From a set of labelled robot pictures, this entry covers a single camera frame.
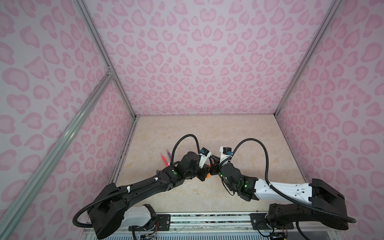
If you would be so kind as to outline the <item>pink pen group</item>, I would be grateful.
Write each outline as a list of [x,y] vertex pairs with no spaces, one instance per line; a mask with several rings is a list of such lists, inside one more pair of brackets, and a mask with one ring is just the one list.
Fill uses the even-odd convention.
[[169,163],[168,163],[168,161],[166,160],[166,158],[165,158],[165,156],[163,154],[161,154],[161,159],[164,162],[165,166],[168,167]]

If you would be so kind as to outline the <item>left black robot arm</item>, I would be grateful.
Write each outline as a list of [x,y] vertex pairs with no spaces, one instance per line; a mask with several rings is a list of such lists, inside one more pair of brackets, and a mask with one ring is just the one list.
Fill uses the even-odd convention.
[[112,235],[123,223],[125,212],[135,204],[170,191],[185,180],[198,178],[203,182],[210,170],[208,158],[203,153],[188,152],[175,166],[157,171],[152,178],[127,186],[107,185],[87,209],[96,237],[102,240]]

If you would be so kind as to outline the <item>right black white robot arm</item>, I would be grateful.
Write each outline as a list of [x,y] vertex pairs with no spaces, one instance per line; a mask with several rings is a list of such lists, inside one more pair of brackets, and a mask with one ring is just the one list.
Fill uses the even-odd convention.
[[266,220],[272,224],[319,222],[341,231],[356,220],[347,214],[343,194],[320,179],[311,183],[284,184],[245,176],[233,164],[214,164],[211,175],[220,177],[229,193],[250,201],[275,201],[270,204]]

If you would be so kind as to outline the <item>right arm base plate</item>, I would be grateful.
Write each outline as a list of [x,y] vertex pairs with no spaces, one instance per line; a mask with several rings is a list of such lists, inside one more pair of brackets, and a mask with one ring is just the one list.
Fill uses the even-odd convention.
[[266,213],[251,213],[249,216],[253,230],[272,230],[267,222]]

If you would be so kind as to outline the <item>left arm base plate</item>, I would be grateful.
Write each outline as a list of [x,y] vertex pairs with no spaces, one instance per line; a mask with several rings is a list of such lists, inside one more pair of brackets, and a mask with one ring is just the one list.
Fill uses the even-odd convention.
[[155,230],[157,231],[169,231],[170,229],[170,223],[171,223],[171,215],[169,214],[160,214],[156,217],[151,217],[150,220],[143,226],[133,226],[129,227],[129,230],[131,231],[134,229],[135,231],[146,231],[146,232],[153,232]]

